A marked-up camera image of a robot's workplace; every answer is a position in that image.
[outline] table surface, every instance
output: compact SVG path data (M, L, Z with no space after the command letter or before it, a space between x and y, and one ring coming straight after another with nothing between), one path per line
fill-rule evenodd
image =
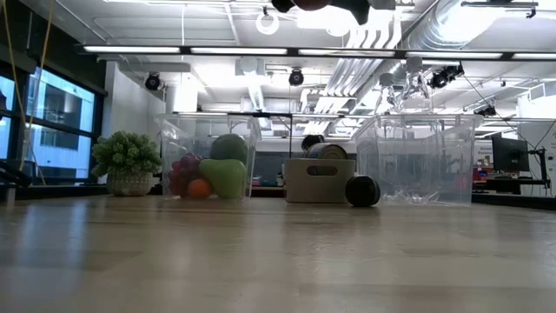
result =
M161 196L0 209L0 312L554 312L556 216Z

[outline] potted plant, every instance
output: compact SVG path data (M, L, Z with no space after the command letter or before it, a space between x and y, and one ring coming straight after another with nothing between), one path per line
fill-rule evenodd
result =
M107 187L114 196L145 196L153 186L153 173L162 160L156 144L145 135L118 131L110 138L100 138L93 147L98 165L97 177L108 174Z

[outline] green plant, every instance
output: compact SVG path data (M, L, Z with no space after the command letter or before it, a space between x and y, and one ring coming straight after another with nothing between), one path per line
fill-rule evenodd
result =
M93 169L97 177L156 173L162 164L153 141L145 135L125 131L117 131L108 139L100 138L93 147L93 157L98 162Z

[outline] clear plastic bin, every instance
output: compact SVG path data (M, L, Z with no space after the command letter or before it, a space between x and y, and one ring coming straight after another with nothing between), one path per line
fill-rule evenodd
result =
M357 171L376 179L384 204L469 205L473 115L390 115L368 119L354 135Z
M203 200L251 196L259 124L250 116L217 113L158 117L165 196Z

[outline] computer monitor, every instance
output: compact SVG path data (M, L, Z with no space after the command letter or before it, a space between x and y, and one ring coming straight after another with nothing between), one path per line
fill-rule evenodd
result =
M494 170L529 171L529 150L523 140L493 137Z

